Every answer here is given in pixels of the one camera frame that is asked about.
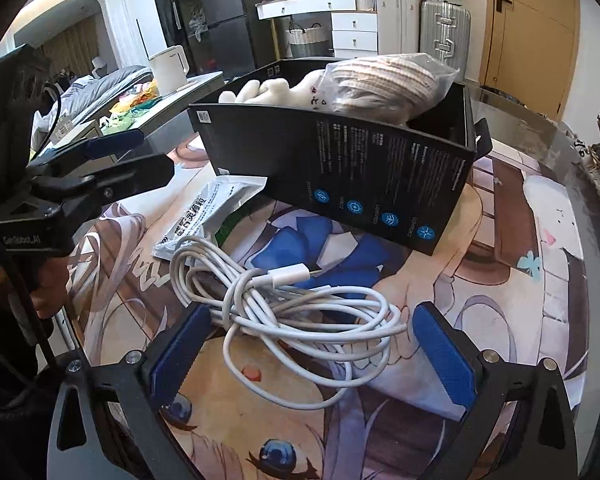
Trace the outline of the person's left hand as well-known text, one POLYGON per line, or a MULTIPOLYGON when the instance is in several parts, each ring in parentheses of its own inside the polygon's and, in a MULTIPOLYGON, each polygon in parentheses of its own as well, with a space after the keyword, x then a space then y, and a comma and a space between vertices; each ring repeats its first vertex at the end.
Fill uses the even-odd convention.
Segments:
MULTIPOLYGON (((39 318, 51 318, 65 304, 69 281, 68 259, 48 258, 36 270, 36 278, 24 274, 24 289, 29 294, 39 318)), ((0 266, 0 304, 8 303, 14 286, 0 266)))

